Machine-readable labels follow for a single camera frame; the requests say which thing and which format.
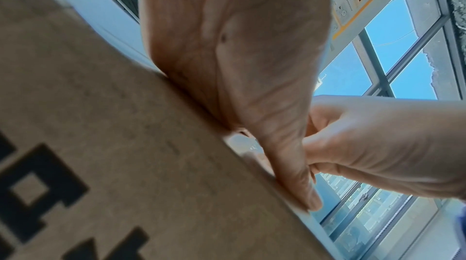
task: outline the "sky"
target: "sky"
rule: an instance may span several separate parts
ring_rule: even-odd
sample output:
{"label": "sky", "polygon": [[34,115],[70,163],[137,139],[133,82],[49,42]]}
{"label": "sky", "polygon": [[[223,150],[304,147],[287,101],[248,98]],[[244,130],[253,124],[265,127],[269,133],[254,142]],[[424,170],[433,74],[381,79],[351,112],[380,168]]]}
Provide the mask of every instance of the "sky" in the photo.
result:
{"label": "sky", "polygon": [[[416,42],[406,0],[390,3],[366,27],[369,38],[387,73]],[[427,56],[419,53],[391,87],[397,98],[436,99],[431,86],[433,68]],[[362,95],[371,81],[352,44],[348,45],[320,74],[322,85],[315,95]]]}

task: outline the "hand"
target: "hand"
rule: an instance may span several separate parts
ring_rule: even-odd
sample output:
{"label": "hand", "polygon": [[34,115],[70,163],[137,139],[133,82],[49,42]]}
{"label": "hand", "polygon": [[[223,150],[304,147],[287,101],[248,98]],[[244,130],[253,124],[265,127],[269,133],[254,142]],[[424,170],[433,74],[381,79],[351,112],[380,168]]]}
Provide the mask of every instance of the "hand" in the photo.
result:
{"label": "hand", "polygon": [[399,193],[466,198],[466,104],[316,97],[310,168]]}
{"label": "hand", "polygon": [[226,128],[246,128],[278,181],[319,209],[302,139],[331,0],[139,1],[154,63]]}

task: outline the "glass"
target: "glass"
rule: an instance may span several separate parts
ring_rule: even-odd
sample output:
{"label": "glass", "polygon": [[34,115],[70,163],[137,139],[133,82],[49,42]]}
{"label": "glass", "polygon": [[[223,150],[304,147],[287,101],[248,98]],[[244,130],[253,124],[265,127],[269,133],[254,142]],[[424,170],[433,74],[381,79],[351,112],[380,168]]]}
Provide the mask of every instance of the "glass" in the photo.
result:
{"label": "glass", "polygon": [[348,198],[345,205],[323,226],[325,232],[330,235],[343,222],[349,212],[359,203],[361,197],[369,191],[372,186],[361,184],[361,186]]}
{"label": "glass", "polygon": [[320,73],[314,95],[361,96],[372,85],[353,43]]}
{"label": "glass", "polygon": [[400,259],[438,211],[433,199],[417,198],[369,256],[370,260]]}
{"label": "glass", "polygon": [[440,18],[437,0],[391,0],[366,27],[385,73]]}
{"label": "glass", "polygon": [[460,100],[443,30],[393,80],[391,87],[397,98]]}
{"label": "glass", "polygon": [[378,190],[356,218],[336,239],[335,245],[347,260],[358,259],[366,245],[380,232],[383,221],[402,194]]}

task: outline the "blue sky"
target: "blue sky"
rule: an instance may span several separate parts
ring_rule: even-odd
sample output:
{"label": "blue sky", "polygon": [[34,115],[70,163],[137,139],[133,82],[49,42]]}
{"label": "blue sky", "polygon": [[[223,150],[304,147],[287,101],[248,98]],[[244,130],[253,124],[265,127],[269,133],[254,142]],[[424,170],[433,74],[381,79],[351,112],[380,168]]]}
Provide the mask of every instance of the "blue sky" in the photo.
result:
{"label": "blue sky", "polygon": [[[366,30],[386,73],[418,39],[406,0],[391,0]],[[432,71],[426,55],[421,52],[391,84],[395,96],[436,99],[431,86]],[[320,78],[323,84],[315,95],[356,96],[371,86],[352,44],[322,71]]]}

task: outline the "cardboard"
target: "cardboard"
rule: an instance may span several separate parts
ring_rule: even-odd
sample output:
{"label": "cardboard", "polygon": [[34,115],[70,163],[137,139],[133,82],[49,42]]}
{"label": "cardboard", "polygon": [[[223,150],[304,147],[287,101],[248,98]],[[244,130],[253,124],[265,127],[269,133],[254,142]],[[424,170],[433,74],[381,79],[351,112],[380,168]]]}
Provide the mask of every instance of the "cardboard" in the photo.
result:
{"label": "cardboard", "polygon": [[0,260],[332,259],[216,124],[52,0],[0,0]]}

